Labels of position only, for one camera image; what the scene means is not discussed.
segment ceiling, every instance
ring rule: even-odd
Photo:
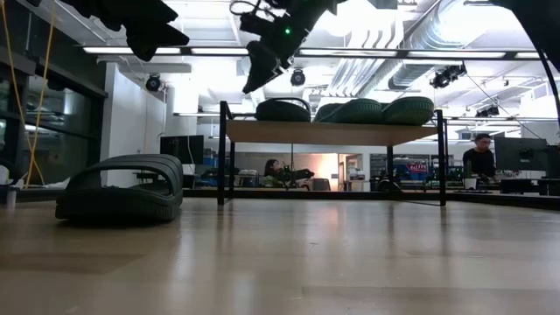
[[[25,0],[18,1],[40,17],[48,19],[52,5],[51,1],[43,1],[39,8],[31,7]],[[358,1],[367,0],[348,0],[346,3]],[[79,43],[84,46],[126,46],[124,30],[119,32],[109,31],[103,27],[99,19],[95,17],[86,19],[72,7],[57,1],[54,2],[57,5],[56,27]],[[165,2],[179,14],[179,18],[171,25],[191,38],[189,46],[245,46],[250,40],[258,39],[255,35],[239,31],[239,19],[229,12],[230,2],[228,0],[170,0]],[[398,15],[395,17],[396,26],[393,27],[391,32],[395,38],[398,38],[399,32],[406,32],[421,18],[434,4],[435,0],[416,0],[416,5],[406,4],[411,1],[403,0],[402,2],[403,4],[399,5]],[[380,19],[366,17],[360,20],[356,17],[356,10],[347,15],[342,14],[342,11],[339,5],[339,19],[333,20],[333,17],[330,17],[330,19],[322,17],[305,41],[304,46],[348,47],[352,46],[353,39],[358,38],[358,29],[360,28],[379,27],[380,30],[384,30],[384,25],[379,22]],[[473,41],[469,41],[465,48],[472,50],[534,50],[515,16],[509,11],[503,11],[505,12],[500,12],[499,15],[492,14],[485,19],[468,14],[455,17],[454,20],[458,22],[453,26],[456,28],[451,30],[462,32],[464,29],[483,23],[480,22],[481,20],[489,21],[489,25],[481,35],[478,34]],[[339,29],[342,29],[345,25],[350,24],[353,25],[353,31],[346,36],[333,35],[333,33],[339,31],[333,31],[333,26],[337,25]],[[380,32],[380,34],[387,35],[385,31]],[[390,48],[390,46],[386,44],[381,48]],[[147,75],[143,69],[145,70],[148,64],[137,58],[102,57],[100,59],[119,62],[121,69],[132,74],[132,77],[137,78],[139,83]],[[324,93],[322,92],[333,84],[335,74],[340,71],[342,62],[341,59],[297,58],[294,60],[292,69],[302,68],[304,70],[305,84],[302,87],[292,87],[290,84],[291,74],[288,72],[267,84],[262,89],[263,95],[265,98],[304,97],[315,108],[322,103],[336,102],[338,98],[327,98],[323,96]],[[376,62],[378,64],[374,67],[381,69],[383,60]],[[192,73],[189,75],[192,75],[198,82],[199,105],[204,110],[208,111],[215,108],[217,102],[221,100],[233,104],[250,104],[250,102],[247,102],[247,100],[251,100],[250,95],[244,95],[241,92],[247,79],[245,74],[247,67],[243,67],[245,63],[242,62],[241,58],[155,57],[150,65],[168,65],[170,63],[173,65],[189,64],[192,67]],[[519,111],[522,96],[532,93],[535,88],[539,88],[546,83],[546,75],[539,62],[469,61],[465,65],[470,78],[461,77],[445,89],[436,90],[430,86],[429,82],[434,75],[434,68],[415,80],[407,90],[388,90],[385,82],[385,85],[381,84],[375,88],[370,88],[367,95],[380,102],[391,102],[396,98],[410,95],[427,96],[433,99],[438,107],[443,108],[448,116],[474,116],[476,108],[491,103],[491,101],[488,101],[488,96],[492,96],[504,108],[510,109],[509,111],[514,115],[516,111]],[[162,78],[168,80],[167,83],[170,85],[179,84],[174,81],[173,78],[175,77],[177,77],[176,74],[166,75],[162,73]]]

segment computer monitor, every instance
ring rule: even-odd
[[[159,144],[159,153],[173,155],[182,164],[204,164],[204,136],[162,136]]]
[[[547,171],[549,168],[549,153],[544,139],[496,137],[494,149],[499,170]]]

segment shelf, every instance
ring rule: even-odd
[[[390,146],[437,133],[436,127],[227,121],[227,135],[237,143]]]

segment black metal frame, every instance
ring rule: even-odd
[[[439,160],[439,205],[444,207],[447,204],[447,196],[445,191],[446,185],[446,173],[447,173],[447,165],[449,158],[449,152],[447,148],[447,121],[444,120],[444,114],[441,109],[437,109],[435,111],[436,114],[436,125],[437,125],[437,153],[438,153],[438,160]],[[227,200],[231,200],[234,196],[240,195],[239,192],[234,192],[234,181],[235,176],[234,168],[235,168],[235,142],[230,142],[229,147],[229,182],[228,182],[228,191],[226,193],[226,136],[227,136],[227,129],[228,129],[228,120],[233,120],[234,115],[232,115],[231,111],[229,110],[229,105],[226,101],[220,102],[220,139],[219,139],[219,147],[218,147],[218,206],[223,206]],[[393,146],[387,147],[387,169],[388,169],[388,180],[390,183],[393,183],[394,176],[393,176]],[[255,194],[255,193],[262,193],[262,195],[270,195],[270,192],[243,192],[245,194]],[[325,197],[324,194],[320,193],[311,193],[308,192],[298,193],[298,192],[275,192],[275,193],[282,193],[283,197],[288,196],[295,196],[296,199],[303,198],[303,199],[313,199],[321,197],[323,199]],[[392,200],[406,200],[403,198],[403,193],[400,194],[379,194],[376,192],[369,192],[369,193],[362,193],[362,192],[341,192],[344,194],[345,199],[348,200],[378,200],[381,196],[381,199],[384,199],[383,196],[390,196]]]

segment dark green rubber object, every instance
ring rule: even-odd
[[[304,107],[287,101],[298,101]],[[260,122],[305,122],[312,120],[309,104],[294,97],[272,98],[256,107],[255,118]]]
[[[331,103],[321,106],[315,118],[313,119],[314,123],[332,123],[334,121],[334,117],[336,115],[335,110],[338,110],[340,106],[344,104],[340,103]]]
[[[335,123],[382,123],[382,105],[375,100],[355,99],[347,102],[334,115]]]
[[[386,124],[422,126],[434,115],[434,102],[427,97],[403,97],[383,110]]]

